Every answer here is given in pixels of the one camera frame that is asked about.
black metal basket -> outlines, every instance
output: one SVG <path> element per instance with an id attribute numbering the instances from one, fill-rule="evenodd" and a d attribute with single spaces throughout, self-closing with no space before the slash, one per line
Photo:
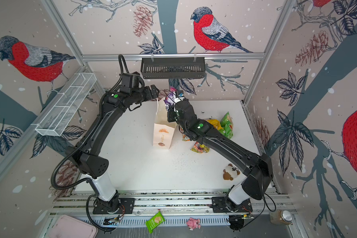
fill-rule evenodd
<path id="1" fill-rule="evenodd" d="M 141 72 L 145 79 L 202 79 L 205 58 L 143 58 Z"/>

white mesh basket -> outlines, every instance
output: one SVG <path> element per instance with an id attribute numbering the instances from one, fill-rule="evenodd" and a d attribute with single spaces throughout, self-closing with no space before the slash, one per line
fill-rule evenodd
<path id="1" fill-rule="evenodd" d="M 93 73 L 76 74 L 66 92 L 58 93 L 61 98 L 38 124 L 36 131 L 42 136 L 61 136 L 96 80 Z"/>

paper bag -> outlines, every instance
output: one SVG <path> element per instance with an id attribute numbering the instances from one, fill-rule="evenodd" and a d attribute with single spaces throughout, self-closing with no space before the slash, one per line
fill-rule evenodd
<path id="1" fill-rule="evenodd" d="M 164 99 L 157 101 L 157 112 L 153 128 L 153 146 L 169 149 L 177 123 L 168 122 Z"/>

brown and white plush toy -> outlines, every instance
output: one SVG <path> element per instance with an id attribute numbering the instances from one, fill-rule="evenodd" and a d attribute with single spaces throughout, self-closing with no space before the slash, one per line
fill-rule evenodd
<path id="1" fill-rule="evenodd" d="M 224 169 L 224 180 L 233 180 L 240 173 L 241 172 L 236 167 L 233 167 L 232 164 L 228 164 Z"/>

black mounting plate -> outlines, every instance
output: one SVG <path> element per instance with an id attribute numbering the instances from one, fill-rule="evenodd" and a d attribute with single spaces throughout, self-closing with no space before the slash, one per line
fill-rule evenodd
<path id="1" fill-rule="evenodd" d="M 250 199 L 243 201 L 241 204 L 241 208 L 239 208 L 238 211 L 236 211 L 236 212 L 248 212 L 242 208 L 242 205 L 246 208 L 246 210 L 252 212 Z M 213 207 L 214 213 L 230 212 L 229 209 L 227 209 L 227 207 L 226 207 L 225 197 L 212 197 L 212 207 Z"/>
<path id="2" fill-rule="evenodd" d="M 120 199 L 119 206 L 123 205 L 124 208 L 126 209 L 125 214 L 132 214 L 135 199 L 134 198 L 119 198 L 119 199 Z M 92 213 L 95 215 L 96 214 L 110 215 L 110 214 L 122 214 L 123 213 L 123 211 L 120 207 L 115 213 L 108 213 L 107 211 L 108 211 L 108 209 L 106 207 L 104 207 L 102 204 L 96 203 L 94 205 L 94 210 L 92 211 Z"/>

